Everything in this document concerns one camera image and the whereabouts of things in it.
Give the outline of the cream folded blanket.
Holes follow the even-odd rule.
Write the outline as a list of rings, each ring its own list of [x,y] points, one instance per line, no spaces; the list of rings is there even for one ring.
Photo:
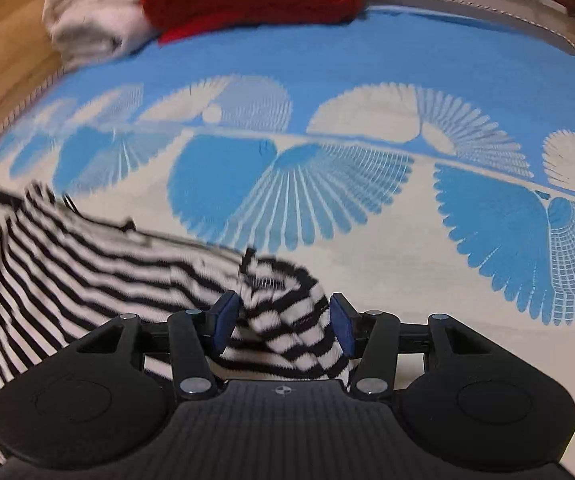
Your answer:
[[[42,23],[67,67],[123,58],[157,36],[142,0],[44,0]]]

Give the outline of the blue white patterned bedsheet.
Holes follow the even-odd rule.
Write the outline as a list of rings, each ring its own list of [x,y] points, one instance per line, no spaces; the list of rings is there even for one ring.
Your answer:
[[[450,314],[575,400],[575,56],[549,44],[392,6],[151,44],[2,135],[0,187],[33,183],[360,310]]]

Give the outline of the black white striped hooded shirt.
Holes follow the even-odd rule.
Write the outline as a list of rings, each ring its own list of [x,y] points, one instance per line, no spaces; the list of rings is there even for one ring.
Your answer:
[[[66,218],[36,206],[0,222],[0,390],[118,315],[164,322],[233,290],[242,311],[220,372],[346,380],[329,302],[302,266],[253,250],[224,254]],[[0,450],[0,466],[4,455]]]

